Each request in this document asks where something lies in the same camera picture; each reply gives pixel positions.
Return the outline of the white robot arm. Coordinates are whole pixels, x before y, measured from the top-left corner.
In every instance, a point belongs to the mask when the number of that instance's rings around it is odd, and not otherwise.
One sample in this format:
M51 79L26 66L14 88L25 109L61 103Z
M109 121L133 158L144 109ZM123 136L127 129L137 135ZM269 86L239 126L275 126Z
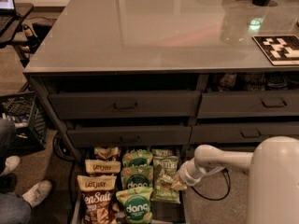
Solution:
M224 169L249 176L246 224L299 224L299 140L274 136L252 152L201 145L183 162L172 188L185 190Z

